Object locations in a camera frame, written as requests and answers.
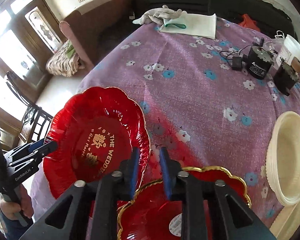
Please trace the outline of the red wedding plate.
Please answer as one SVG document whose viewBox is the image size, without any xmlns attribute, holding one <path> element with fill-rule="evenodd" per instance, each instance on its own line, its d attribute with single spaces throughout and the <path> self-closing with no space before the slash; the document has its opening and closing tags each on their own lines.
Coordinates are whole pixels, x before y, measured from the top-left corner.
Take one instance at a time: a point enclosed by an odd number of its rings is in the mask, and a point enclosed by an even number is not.
<svg viewBox="0 0 300 240">
<path fill-rule="evenodd" d="M 117 170 L 135 147 L 140 187 L 150 156 L 143 111 L 116 87 L 91 87 L 71 97 L 53 118 L 46 140 L 57 142 L 57 150 L 43 159 L 54 198 L 77 180 L 88 183 Z"/>
</svg>

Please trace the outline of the red gold-rimmed plate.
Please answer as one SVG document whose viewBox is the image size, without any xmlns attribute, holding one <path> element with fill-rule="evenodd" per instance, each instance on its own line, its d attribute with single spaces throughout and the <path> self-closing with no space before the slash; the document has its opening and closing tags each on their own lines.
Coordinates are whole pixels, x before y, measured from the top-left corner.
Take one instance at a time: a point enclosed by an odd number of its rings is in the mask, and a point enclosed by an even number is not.
<svg viewBox="0 0 300 240">
<path fill-rule="evenodd" d="M 245 181 L 224 167 L 183 167 L 194 177 L 215 182 L 224 180 L 251 207 Z M 117 216 L 117 239 L 181 239 L 182 202 L 166 199 L 162 179 L 140 187 L 133 200 L 124 205 Z"/>
</svg>

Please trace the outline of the cream disposable bowl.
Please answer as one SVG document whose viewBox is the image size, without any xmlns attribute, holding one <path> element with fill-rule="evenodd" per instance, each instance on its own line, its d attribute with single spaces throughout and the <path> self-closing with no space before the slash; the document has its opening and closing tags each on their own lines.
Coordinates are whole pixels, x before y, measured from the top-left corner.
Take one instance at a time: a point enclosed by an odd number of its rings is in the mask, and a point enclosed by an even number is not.
<svg viewBox="0 0 300 240">
<path fill-rule="evenodd" d="M 275 122 L 266 154 L 266 178 L 281 205 L 300 201 L 300 115 L 293 111 Z"/>
</svg>

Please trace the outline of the black metal chair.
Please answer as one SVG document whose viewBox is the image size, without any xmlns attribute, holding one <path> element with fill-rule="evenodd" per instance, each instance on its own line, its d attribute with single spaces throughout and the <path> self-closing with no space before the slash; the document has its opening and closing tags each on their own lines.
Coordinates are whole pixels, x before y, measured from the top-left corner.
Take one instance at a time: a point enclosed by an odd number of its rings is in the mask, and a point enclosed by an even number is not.
<svg viewBox="0 0 300 240">
<path fill-rule="evenodd" d="M 6 72 L 5 81 L 7 87 L 16 96 L 16 98 L 26 106 L 26 111 L 21 120 L 22 127 L 19 138 L 23 142 L 35 142 L 44 139 L 49 131 L 53 116 L 47 113 L 31 101 L 15 83 L 15 73 Z"/>
</svg>

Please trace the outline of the patterned blanket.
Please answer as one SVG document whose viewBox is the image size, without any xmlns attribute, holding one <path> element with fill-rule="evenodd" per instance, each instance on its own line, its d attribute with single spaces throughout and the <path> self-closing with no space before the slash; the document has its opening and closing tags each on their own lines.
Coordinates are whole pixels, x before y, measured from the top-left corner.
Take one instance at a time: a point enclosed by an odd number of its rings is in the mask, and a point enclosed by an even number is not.
<svg viewBox="0 0 300 240">
<path fill-rule="evenodd" d="M 66 42 L 47 61 L 46 70 L 52 75 L 73 76 L 80 67 L 79 55 L 72 42 Z"/>
</svg>

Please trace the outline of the purple floral tablecloth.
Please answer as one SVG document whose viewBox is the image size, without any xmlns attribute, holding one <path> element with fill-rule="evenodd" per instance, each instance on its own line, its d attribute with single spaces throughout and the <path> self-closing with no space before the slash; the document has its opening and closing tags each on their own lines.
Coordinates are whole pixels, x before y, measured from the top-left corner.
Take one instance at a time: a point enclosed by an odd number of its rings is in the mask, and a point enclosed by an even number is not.
<svg viewBox="0 0 300 240">
<path fill-rule="evenodd" d="M 300 114 L 300 85 L 284 96 L 271 78 L 257 80 L 231 70 L 221 50 L 234 51 L 260 33 L 218 20 L 217 38 L 161 33 L 140 27 L 107 55 L 79 85 L 57 77 L 41 97 L 56 113 L 78 93 L 94 86 L 122 89 L 141 107 L 151 139 L 145 181 L 159 177 L 159 146 L 184 166 L 219 165 L 242 177 L 253 210 L 273 224 L 282 210 L 265 177 L 265 150 L 277 117 Z"/>
</svg>

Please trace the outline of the wooden door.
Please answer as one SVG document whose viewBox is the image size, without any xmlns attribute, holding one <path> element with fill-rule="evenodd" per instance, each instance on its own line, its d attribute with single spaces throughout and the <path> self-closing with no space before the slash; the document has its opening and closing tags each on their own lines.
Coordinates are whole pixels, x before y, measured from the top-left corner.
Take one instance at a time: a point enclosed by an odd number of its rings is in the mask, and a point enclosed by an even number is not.
<svg viewBox="0 0 300 240">
<path fill-rule="evenodd" d="M 65 41 L 46 0 L 0 0 L 0 76 L 36 101 L 51 74 L 46 63 Z"/>
</svg>

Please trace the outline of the brown sofa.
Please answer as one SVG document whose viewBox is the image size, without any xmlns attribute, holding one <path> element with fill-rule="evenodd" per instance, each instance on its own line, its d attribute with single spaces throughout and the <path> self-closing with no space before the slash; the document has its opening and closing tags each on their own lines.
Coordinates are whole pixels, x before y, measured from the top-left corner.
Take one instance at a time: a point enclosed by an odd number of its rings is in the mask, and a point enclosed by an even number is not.
<svg viewBox="0 0 300 240">
<path fill-rule="evenodd" d="M 105 54 L 100 36 L 112 27 L 127 25 L 133 0 L 91 0 L 66 16 L 59 28 L 86 67 L 93 68 Z"/>
</svg>

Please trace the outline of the small black adapter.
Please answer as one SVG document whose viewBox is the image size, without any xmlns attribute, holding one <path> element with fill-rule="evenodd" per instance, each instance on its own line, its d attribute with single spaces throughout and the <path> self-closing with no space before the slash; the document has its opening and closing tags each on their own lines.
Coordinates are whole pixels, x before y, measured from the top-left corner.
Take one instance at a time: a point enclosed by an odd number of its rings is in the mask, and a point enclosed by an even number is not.
<svg viewBox="0 0 300 240">
<path fill-rule="evenodd" d="M 234 56 L 232 58 L 232 65 L 231 65 L 232 70 L 234 71 L 239 71 L 241 72 L 243 69 L 242 66 L 242 58 L 240 56 Z"/>
</svg>

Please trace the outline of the black motor with cork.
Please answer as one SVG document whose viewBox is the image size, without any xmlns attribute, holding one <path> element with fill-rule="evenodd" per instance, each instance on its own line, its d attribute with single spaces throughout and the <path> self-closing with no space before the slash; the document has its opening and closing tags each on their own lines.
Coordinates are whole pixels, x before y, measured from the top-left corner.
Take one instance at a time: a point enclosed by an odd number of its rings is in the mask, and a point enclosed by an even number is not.
<svg viewBox="0 0 300 240">
<path fill-rule="evenodd" d="M 298 82 L 300 74 L 300 61 L 293 57 L 290 64 L 283 59 L 277 72 L 273 77 L 273 81 L 277 89 L 285 96 L 290 95 L 290 90 Z"/>
</svg>

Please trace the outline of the white cloth gloves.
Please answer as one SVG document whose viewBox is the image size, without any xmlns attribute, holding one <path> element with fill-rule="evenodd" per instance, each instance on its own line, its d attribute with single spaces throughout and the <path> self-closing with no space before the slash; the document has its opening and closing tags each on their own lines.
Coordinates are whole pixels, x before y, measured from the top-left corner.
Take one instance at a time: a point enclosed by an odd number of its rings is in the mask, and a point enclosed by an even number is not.
<svg viewBox="0 0 300 240">
<path fill-rule="evenodd" d="M 140 18 L 133 20 L 133 24 L 143 25 L 154 22 L 161 26 L 163 25 L 164 20 L 179 18 L 182 12 L 181 9 L 174 11 L 169 9 L 168 6 L 163 5 L 161 8 L 148 10 Z"/>
</svg>

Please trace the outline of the white plastic jar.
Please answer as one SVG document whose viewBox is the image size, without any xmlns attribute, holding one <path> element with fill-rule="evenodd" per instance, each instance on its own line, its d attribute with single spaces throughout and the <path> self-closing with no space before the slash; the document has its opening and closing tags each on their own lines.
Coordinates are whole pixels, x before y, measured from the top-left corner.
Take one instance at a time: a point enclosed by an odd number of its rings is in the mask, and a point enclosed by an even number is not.
<svg viewBox="0 0 300 240">
<path fill-rule="evenodd" d="M 282 61 L 285 61 L 285 63 L 291 65 L 291 62 L 295 57 L 300 61 L 300 43 L 295 38 L 287 34 L 276 57 L 276 64 L 279 67 L 281 66 Z"/>
</svg>

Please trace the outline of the white cloth bag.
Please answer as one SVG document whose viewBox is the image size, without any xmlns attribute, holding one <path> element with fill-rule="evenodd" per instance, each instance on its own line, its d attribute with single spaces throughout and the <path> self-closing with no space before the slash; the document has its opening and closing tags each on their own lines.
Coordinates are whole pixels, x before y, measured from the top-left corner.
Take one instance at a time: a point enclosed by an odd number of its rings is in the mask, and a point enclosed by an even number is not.
<svg viewBox="0 0 300 240">
<path fill-rule="evenodd" d="M 183 11 L 178 18 L 164 20 L 159 31 L 170 34 L 200 36 L 214 40 L 216 37 L 216 23 L 216 14 L 207 16 L 200 14 L 188 14 Z"/>
</svg>

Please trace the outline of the orange plastic bag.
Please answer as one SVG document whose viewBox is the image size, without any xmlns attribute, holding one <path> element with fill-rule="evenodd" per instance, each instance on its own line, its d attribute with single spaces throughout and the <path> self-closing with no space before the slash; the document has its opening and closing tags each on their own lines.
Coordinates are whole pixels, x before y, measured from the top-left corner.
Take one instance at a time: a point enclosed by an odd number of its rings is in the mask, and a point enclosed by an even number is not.
<svg viewBox="0 0 300 240">
<path fill-rule="evenodd" d="M 244 27 L 244 28 L 249 28 L 253 29 L 256 31 L 261 31 L 260 28 L 257 26 L 257 22 L 253 19 L 250 18 L 248 14 L 243 14 L 242 15 L 243 21 L 239 23 L 238 25 Z"/>
</svg>

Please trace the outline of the black sofa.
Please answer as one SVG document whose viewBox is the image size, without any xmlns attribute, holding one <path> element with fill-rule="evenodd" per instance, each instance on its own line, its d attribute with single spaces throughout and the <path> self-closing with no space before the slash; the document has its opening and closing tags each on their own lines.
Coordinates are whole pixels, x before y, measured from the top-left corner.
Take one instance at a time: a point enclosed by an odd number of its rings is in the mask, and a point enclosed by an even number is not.
<svg viewBox="0 0 300 240">
<path fill-rule="evenodd" d="M 136 17 L 144 12 L 167 5 L 170 9 L 181 9 L 192 14 L 216 14 L 233 23 L 241 23 L 248 14 L 261 33 L 273 37 L 278 30 L 297 38 L 291 18 L 272 4 L 261 0 L 133 0 Z"/>
</svg>

